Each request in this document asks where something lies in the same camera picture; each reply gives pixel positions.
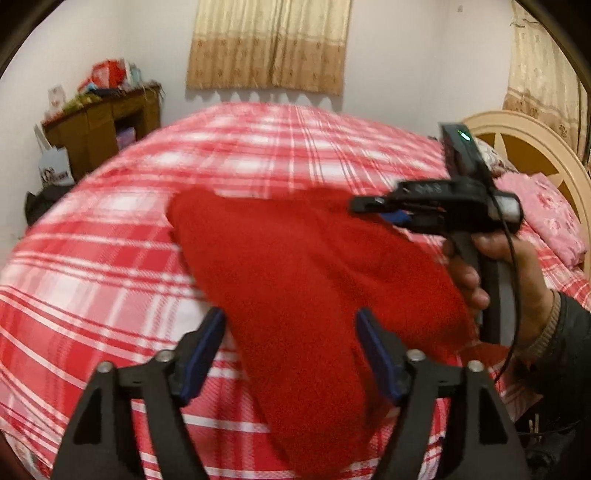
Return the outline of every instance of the wooden dresser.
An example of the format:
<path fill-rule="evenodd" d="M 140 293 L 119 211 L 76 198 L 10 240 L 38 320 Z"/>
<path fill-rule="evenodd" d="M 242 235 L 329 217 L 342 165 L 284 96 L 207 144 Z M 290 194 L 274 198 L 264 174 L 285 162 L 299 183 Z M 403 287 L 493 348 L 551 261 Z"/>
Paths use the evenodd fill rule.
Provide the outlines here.
<path fill-rule="evenodd" d="M 137 140 L 160 128 L 160 85 L 152 83 L 102 99 L 43 123 L 54 147 L 65 147 L 76 181 L 117 154 L 117 132 L 135 128 Z"/>

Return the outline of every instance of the handle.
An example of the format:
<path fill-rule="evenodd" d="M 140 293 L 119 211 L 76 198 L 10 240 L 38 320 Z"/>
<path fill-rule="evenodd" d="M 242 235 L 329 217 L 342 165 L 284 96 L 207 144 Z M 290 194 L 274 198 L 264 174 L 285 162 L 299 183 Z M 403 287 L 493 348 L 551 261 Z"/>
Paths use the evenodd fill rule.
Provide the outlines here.
<path fill-rule="evenodd" d="M 464 262 L 476 270 L 480 286 L 491 299 L 489 307 L 479 312 L 475 319 L 480 326 L 481 341 L 511 346 L 516 322 L 511 266 L 482 255 L 468 232 L 455 232 L 450 239 Z"/>

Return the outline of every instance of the plaid pattern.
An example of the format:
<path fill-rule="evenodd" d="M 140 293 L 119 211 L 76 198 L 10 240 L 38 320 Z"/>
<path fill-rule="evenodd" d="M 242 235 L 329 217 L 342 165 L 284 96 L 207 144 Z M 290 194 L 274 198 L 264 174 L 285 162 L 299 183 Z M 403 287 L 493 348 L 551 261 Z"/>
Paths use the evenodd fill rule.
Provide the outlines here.
<path fill-rule="evenodd" d="M 102 360 L 144 362 L 198 327 L 210 305 L 170 237 L 171 196 L 193 185 L 268 197 L 332 184 L 377 194 L 401 179 L 446 175 L 437 142 L 314 108 L 226 103 L 139 142 L 86 178 L 35 225 L 0 276 L 0 427 L 48 469 L 85 382 Z M 528 227 L 548 284 L 589 307 L 589 284 Z M 440 258 L 441 239 L 411 235 Z M 513 417 L 533 397 L 506 377 Z M 446 423 L 434 415 L 421 478 L 432 478 Z M 148 478 L 161 478 L 145 411 L 133 403 Z M 343 479 L 368 478 L 395 423 L 388 417 L 362 462 Z M 271 446 L 240 358 L 226 335 L 201 396 L 183 411 L 207 472 L 222 478 L 294 474 Z"/>

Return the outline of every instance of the white wall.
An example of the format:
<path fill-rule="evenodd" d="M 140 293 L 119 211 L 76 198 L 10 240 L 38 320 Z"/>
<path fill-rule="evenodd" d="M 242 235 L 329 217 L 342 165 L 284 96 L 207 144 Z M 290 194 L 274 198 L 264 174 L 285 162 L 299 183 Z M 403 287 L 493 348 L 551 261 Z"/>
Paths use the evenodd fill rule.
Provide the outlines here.
<path fill-rule="evenodd" d="M 510 0 L 353 0 L 343 98 L 186 91 L 199 0 L 124 5 L 126 55 L 145 79 L 163 84 L 164 124 L 221 100 L 250 99 L 318 105 L 436 135 L 438 121 L 500 108 L 509 78 Z"/>
<path fill-rule="evenodd" d="M 0 266 L 26 229 L 24 199 L 41 188 L 33 126 L 47 91 L 71 97 L 93 63 L 123 53 L 119 0 L 66 0 L 35 31 L 0 79 Z"/>
<path fill-rule="evenodd" d="M 438 39 L 431 83 L 418 132 L 437 134 L 437 123 L 500 109 L 511 66 L 510 0 L 450 0 Z"/>

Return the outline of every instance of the red bag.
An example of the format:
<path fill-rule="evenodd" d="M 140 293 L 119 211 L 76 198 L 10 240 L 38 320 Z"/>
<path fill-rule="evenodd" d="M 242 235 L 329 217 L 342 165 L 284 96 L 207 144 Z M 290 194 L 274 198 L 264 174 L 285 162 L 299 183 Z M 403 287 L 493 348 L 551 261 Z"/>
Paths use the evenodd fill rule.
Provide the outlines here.
<path fill-rule="evenodd" d="M 92 67 L 91 81 L 98 88 L 117 88 L 125 80 L 123 60 L 105 60 Z"/>

